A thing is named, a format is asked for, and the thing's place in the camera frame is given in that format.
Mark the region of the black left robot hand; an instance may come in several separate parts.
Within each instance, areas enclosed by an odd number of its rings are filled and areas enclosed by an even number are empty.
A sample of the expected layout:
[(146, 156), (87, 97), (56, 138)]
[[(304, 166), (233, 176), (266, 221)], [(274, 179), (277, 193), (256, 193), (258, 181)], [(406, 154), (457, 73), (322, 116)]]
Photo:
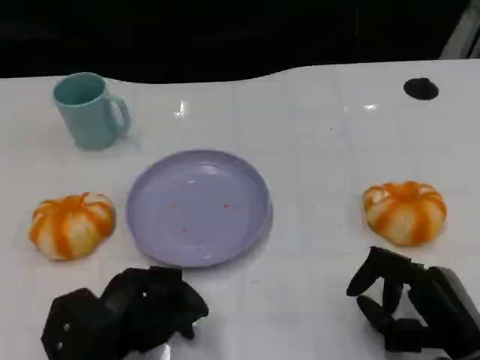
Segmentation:
[(147, 353), (176, 333), (192, 340), (194, 323), (209, 315), (202, 296), (176, 268), (127, 268), (112, 278), (100, 300), (119, 325), (119, 359)]

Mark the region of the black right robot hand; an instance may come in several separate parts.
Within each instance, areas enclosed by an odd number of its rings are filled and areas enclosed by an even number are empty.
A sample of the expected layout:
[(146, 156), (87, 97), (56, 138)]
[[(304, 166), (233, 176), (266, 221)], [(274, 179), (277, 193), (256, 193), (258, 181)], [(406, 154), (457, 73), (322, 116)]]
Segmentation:
[(356, 299), (390, 353), (441, 349), (450, 359), (479, 358), (479, 311), (449, 268), (426, 268), (371, 247), (346, 294)]

